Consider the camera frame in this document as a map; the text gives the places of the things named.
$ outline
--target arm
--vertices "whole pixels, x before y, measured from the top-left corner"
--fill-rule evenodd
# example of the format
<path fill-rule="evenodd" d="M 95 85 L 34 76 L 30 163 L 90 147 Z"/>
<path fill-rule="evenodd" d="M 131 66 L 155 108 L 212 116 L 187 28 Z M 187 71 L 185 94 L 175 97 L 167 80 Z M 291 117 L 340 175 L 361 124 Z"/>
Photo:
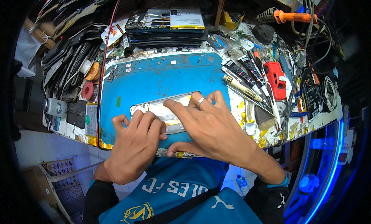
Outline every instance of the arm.
<path fill-rule="evenodd" d="M 167 155 L 191 152 L 256 173 L 255 185 L 244 200 L 263 223 L 283 223 L 282 201 L 288 194 L 284 170 L 244 133 L 220 91 L 209 94 L 198 107 L 201 98 L 200 93 L 194 92 L 188 107 L 173 100 L 164 102 L 194 140 L 172 144 Z"/>
<path fill-rule="evenodd" d="M 196 155 L 224 161 L 247 169 L 258 175 L 267 184 L 278 185 L 285 179 L 285 172 L 280 164 L 264 152 L 256 142 L 241 129 L 220 91 L 202 98 L 194 92 L 188 107 L 179 102 L 167 100 L 168 107 L 182 122 L 194 142 L 176 142 L 167 152 L 170 157 L 174 152 L 191 152 Z"/>
<path fill-rule="evenodd" d="M 112 123 L 116 142 L 111 156 L 95 170 L 86 193 L 83 223 L 99 223 L 99 216 L 119 203 L 113 183 L 123 185 L 138 179 L 152 162 L 158 143 L 167 139 L 161 134 L 165 132 L 165 123 L 152 112 L 137 110 L 131 122 L 125 115 L 119 115 Z"/>

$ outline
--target red toy car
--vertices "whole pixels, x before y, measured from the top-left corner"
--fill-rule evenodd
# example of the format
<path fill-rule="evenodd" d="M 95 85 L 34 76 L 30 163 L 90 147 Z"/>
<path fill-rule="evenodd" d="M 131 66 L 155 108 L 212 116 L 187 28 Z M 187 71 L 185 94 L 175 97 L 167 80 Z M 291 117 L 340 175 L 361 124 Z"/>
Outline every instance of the red toy car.
<path fill-rule="evenodd" d="M 286 98 L 285 74 L 282 72 L 281 64 L 269 61 L 264 64 L 264 71 L 272 87 L 273 96 L 276 101 L 283 101 Z"/>

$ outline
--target red solder spool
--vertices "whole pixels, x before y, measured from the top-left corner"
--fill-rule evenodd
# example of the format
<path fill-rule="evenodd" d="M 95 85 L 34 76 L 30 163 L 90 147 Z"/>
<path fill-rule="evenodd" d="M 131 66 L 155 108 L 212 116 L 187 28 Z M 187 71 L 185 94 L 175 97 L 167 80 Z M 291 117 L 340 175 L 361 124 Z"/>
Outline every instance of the red solder spool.
<path fill-rule="evenodd" d="M 90 103 L 95 101 L 98 89 L 93 85 L 93 82 L 88 81 L 81 91 L 81 96 L 86 98 Z"/>

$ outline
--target white plastic bag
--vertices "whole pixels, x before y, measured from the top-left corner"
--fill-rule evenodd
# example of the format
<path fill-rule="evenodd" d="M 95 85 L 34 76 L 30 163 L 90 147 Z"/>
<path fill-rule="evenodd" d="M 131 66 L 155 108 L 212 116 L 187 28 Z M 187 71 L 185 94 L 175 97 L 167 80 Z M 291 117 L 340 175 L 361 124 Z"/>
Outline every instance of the white plastic bag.
<path fill-rule="evenodd" d="M 36 75 L 36 52 L 40 46 L 41 43 L 22 27 L 17 41 L 16 54 L 14 55 L 14 59 L 22 62 L 22 68 L 17 73 L 18 76 L 33 77 Z"/>

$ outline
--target coiled spring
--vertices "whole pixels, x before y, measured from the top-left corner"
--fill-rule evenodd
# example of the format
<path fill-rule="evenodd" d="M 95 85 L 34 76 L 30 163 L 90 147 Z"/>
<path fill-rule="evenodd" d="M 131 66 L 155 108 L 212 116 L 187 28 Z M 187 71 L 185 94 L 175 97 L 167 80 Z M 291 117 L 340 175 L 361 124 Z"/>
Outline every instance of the coiled spring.
<path fill-rule="evenodd" d="M 264 23 L 264 22 L 275 22 L 276 19 L 274 17 L 274 12 L 275 10 L 277 10 L 277 8 L 275 7 L 272 7 L 272 8 L 269 8 L 267 9 L 266 11 L 264 11 L 263 13 L 259 14 L 256 19 L 261 22 L 261 23 Z"/>

